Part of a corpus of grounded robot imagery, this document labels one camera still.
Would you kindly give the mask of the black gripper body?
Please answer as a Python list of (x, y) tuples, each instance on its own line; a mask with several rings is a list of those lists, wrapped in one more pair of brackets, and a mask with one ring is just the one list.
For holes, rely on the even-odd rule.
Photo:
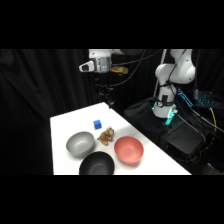
[(111, 77), (109, 73), (95, 75), (96, 93), (98, 96), (106, 96), (109, 94)]

